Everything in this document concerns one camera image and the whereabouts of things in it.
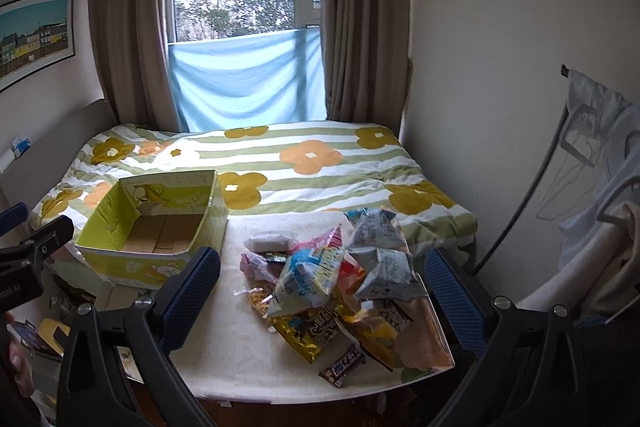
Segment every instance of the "brown cardboard bottom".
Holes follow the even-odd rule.
[[[203,214],[140,216],[133,224],[122,251],[178,253],[189,248]]]

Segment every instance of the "snack pile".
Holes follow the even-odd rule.
[[[347,246],[340,226],[305,242],[290,232],[249,238],[240,263],[249,288],[235,294],[246,294],[268,320],[268,328],[307,362],[316,360],[335,337],[347,336],[347,352],[319,372],[335,387],[346,383],[366,355],[390,371],[450,367],[452,360],[438,340],[433,317],[423,312],[427,306],[419,305],[427,291],[415,274],[396,214],[361,208],[345,215],[354,228]],[[414,339],[401,339],[404,330]],[[397,343],[414,352],[400,353]]]

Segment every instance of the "blue fabric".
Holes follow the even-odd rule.
[[[319,28],[172,43],[169,68],[190,132],[326,119]]]

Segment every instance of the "floral bedding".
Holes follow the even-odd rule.
[[[175,135],[116,126],[82,147],[31,224],[64,214],[77,237],[118,179],[190,169],[218,171],[230,216],[387,206],[414,251],[467,245],[478,227],[425,179],[390,130],[333,121]]]

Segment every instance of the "picture frame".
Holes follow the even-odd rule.
[[[15,0],[0,6],[0,93],[76,55],[74,0]]]

